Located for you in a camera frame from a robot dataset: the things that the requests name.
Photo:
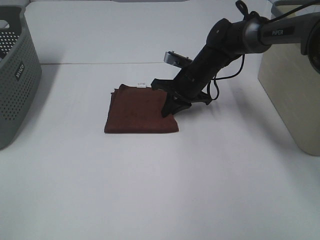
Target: gray plastic basket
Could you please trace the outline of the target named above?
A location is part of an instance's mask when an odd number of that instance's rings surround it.
[[[37,91],[42,70],[21,6],[0,6],[0,149],[14,139]]]

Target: towel tag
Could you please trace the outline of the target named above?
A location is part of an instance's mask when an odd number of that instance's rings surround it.
[[[139,82],[136,87],[138,89],[145,89],[147,87],[146,83],[145,82]]]

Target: basket label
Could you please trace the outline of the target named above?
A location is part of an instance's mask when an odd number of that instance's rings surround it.
[[[17,81],[20,80],[20,78],[21,78],[22,73],[24,72],[24,70],[25,70],[25,65],[24,65],[24,63],[21,61],[20,64],[19,64],[19,66],[18,66],[18,68],[17,68],[17,70],[16,70],[15,73],[14,73],[15,79],[16,79]]]

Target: brown towel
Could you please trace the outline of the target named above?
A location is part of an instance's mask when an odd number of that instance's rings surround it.
[[[166,92],[147,88],[136,88],[121,84],[111,94],[108,118],[104,132],[124,133],[175,133],[179,131],[174,116],[163,118],[161,109]]]

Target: robotic arm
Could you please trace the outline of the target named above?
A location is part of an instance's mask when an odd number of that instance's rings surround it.
[[[218,21],[193,61],[174,52],[166,53],[164,61],[181,70],[173,80],[154,79],[151,83],[153,90],[167,92],[163,117],[188,109],[192,103],[210,104],[213,99],[202,90],[222,68],[245,54],[264,53],[273,44],[301,43],[301,54],[308,55],[320,73],[320,13],[268,20],[254,11],[249,14],[241,0],[236,6],[244,19],[235,23],[225,18]]]

